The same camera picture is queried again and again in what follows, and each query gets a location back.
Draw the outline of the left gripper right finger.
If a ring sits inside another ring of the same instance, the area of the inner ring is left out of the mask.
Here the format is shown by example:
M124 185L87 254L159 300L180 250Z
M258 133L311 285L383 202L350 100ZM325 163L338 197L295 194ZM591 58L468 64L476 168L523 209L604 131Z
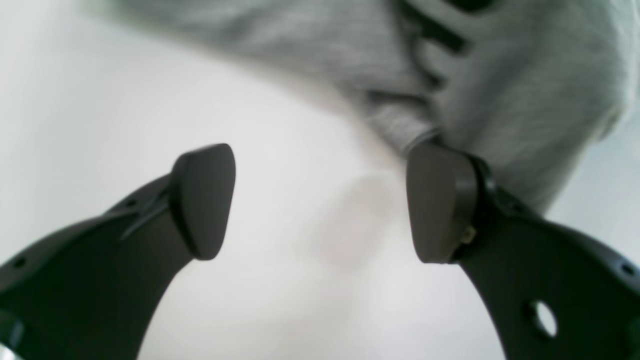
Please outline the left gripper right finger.
M481 158L425 142L407 155L414 250L457 264L507 360L637 360L639 269L498 187Z

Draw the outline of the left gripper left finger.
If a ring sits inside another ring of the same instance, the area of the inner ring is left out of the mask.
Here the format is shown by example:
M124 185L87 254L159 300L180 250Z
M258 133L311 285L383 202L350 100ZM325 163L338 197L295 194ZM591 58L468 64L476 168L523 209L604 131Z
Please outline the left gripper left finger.
M221 251L236 163L220 143L1 266L1 351L16 360L135 360L174 277Z

